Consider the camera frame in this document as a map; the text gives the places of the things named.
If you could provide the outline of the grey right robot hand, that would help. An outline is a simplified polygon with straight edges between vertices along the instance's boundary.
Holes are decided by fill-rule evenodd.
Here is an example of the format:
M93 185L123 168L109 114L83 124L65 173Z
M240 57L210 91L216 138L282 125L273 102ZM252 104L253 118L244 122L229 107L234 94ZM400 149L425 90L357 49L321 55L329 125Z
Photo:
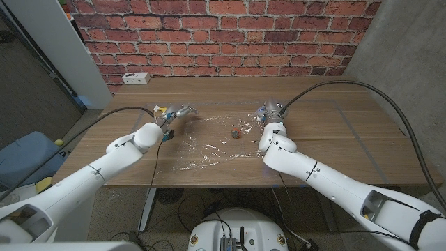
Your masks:
M265 126L269 123L283 123L286 114L280 114L282 108L283 105L278 100L269 98L257 109L256 120Z

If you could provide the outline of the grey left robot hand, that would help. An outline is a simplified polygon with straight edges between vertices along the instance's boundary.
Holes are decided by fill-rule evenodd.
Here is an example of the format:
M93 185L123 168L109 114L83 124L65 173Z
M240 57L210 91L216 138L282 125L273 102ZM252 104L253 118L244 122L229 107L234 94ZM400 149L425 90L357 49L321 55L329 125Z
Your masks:
M198 111L194 107L185 104L172 105L155 117L155 123L163 131L166 131L174 119L182 118L191 113L197 114Z

